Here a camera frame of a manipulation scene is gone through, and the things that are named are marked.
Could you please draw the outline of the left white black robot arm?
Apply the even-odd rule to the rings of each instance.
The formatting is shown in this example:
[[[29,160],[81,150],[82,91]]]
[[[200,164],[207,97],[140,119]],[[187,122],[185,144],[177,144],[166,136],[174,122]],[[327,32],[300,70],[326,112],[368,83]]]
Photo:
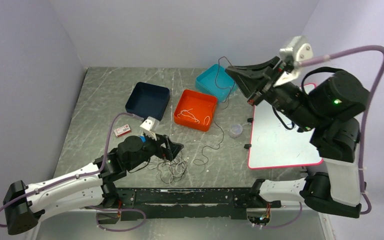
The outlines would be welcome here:
[[[172,161],[183,148],[183,144],[171,141],[167,135],[133,135],[106,156],[73,172],[39,183],[15,181],[2,203],[7,233],[25,233],[39,222],[78,208],[112,208],[119,200],[115,181],[152,157]]]

